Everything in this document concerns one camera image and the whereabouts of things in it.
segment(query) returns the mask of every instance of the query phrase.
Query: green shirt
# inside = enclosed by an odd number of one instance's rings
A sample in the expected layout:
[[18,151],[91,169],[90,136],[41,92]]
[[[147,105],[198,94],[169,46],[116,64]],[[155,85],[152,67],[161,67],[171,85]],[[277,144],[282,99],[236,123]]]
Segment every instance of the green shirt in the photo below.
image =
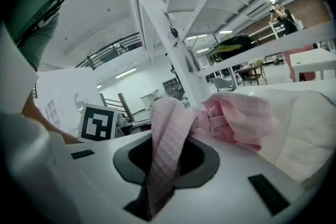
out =
[[62,0],[17,0],[5,24],[14,43],[26,60],[37,70],[44,49],[52,38],[59,14],[47,20],[43,16]]

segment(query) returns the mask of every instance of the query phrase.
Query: white wall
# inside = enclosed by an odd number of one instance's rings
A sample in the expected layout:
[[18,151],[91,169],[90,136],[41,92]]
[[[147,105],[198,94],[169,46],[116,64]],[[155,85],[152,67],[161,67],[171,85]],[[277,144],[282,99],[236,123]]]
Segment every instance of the white wall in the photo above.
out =
[[64,132],[70,132],[79,126],[81,114],[75,104],[76,93],[79,94],[77,101],[103,105],[91,68],[61,69],[38,75],[35,105],[46,117],[45,108],[53,100],[61,121],[59,128]]
[[[154,50],[155,57],[163,56],[166,51],[163,47],[159,47]],[[131,50],[126,54],[122,54],[111,61],[108,61],[100,65],[96,70],[94,70],[94,75],[96,76],[97,84],[102,84],[104,81],[113,79],[117,75],[122,74],[138,65],[142,62],[147,62],[149,60],[149,52],[145,47],[140,47],[135,50]]]
[[163,82],[175,78],[170,72],[169,58],[165,56],[154,58],[154,63],[147,61],[136,66],[136,71],[120,79],[110,79],[102,84],[100,93],[105,98],[119,100],[118,93],[122,93],[132,113],[144,109],[141,97],[155,90],[157,95],[166,96]]

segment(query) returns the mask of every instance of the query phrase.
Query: black bag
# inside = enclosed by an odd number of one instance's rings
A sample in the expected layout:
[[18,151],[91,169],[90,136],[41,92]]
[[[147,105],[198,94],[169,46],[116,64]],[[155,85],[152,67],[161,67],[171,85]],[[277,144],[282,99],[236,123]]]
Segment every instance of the black bag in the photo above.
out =
[[218,44],[208,57],[212,62],[221,62],[252,48],[249,36],[238,35]]

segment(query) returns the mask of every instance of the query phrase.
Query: white desk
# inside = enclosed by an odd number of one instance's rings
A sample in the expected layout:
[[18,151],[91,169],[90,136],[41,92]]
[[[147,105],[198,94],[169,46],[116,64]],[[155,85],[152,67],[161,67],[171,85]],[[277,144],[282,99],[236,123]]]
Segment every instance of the white desk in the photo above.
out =
[[336,55],[324,49],[291,54],[290,61],[295,73],[295,82],[300,81],[300,73],[321,71],[321,79],[324,79],[324,70],[336,70]]

